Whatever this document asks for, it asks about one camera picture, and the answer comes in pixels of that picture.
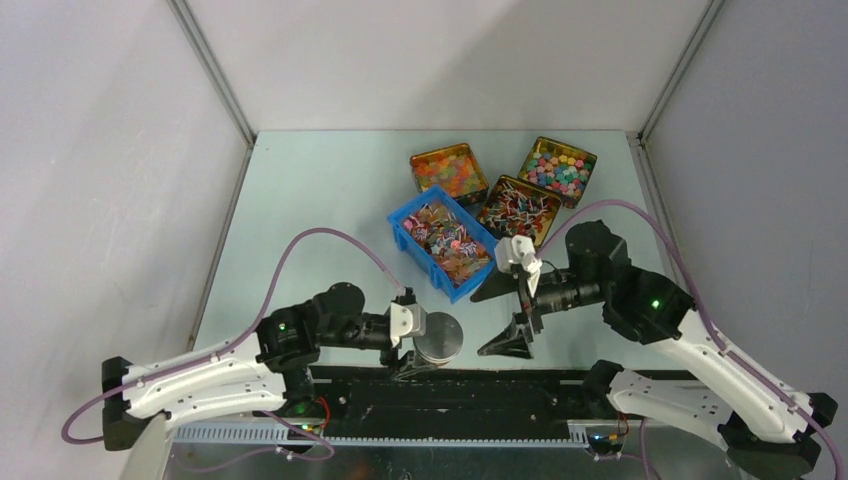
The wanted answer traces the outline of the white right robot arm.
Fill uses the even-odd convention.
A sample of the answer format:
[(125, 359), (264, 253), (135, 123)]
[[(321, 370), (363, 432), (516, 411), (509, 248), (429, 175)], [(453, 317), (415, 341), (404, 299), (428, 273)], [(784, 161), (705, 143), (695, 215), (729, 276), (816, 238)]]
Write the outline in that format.
[(799, 479), (811, 473), (826, 428), (837, 412), (828, 394), (806, 393), (780, 381), (719, 331), (692, 291), (666, 276), (636, 267), (625, 240), (600, 221), (578, 223), (565, 234), (566, 267), (545, 271), (526, 236), (490, 246), (439, 240), (450, 261), (476, 254), (486, 276), (473, 302), (516, 294), (520, 308), (507, 327), (480, 349), (483, 356), (530, 358), (546, 315), (599, 305), (603, 322), (626, 340), (677, 361), (707, 388), (696, 395), (597, 361), (582, 383), (585, 411), (614, 411), (654, 419), (693, 434), (723, 451), (759, 479)]

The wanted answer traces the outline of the white jar lid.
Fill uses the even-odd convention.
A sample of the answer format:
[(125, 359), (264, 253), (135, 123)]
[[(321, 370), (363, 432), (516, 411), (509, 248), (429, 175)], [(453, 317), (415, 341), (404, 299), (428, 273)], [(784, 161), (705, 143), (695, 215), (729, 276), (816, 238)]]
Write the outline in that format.
[(426, 334), (423, 336), (443, 336), (455, 343), (456, 353), (453, 359), (456, 358), (462, 349), (464, 341), (463, 330), (459, 322), (445, 312), (432, 312), (426, 317), (426, 326)]

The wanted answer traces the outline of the clear plastic jar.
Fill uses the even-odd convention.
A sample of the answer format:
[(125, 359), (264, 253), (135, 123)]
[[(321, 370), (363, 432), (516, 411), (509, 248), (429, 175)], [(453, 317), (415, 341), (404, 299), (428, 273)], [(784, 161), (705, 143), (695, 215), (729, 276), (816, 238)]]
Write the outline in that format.
[(455, 343), (443, 336), (420, 336), (413, 340), (418, 357), (428, 364), (442, 366), (455, 356)]

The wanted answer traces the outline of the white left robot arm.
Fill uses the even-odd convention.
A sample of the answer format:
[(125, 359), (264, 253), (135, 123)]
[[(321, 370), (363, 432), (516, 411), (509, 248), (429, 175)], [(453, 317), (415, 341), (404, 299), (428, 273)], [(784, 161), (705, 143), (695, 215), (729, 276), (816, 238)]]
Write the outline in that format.
[(365, 310), (363, 291), (342, 282), (275, 310), (242, 342), (224, 341), (146, 366), (108, 359), (101, 366), (105, 448), (130, 449), (159, 414), (168, 431), (245, 412), (310, 417), (320, 403), (309, 368), (322, 348), (374, 350), (389, 366), (403, 339), (421, 333), (424, 316), (411, 289), (385, 313), (374, 314)]

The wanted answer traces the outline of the blue plastic candy bin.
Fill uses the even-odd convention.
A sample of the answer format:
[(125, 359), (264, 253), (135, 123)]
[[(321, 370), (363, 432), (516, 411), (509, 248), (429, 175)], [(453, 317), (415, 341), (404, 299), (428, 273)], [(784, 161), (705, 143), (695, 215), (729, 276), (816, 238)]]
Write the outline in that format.
[(495, 266), (495, 238), (443, 188), (433, 186), (387, 216), (397, 248), (455, 303)]

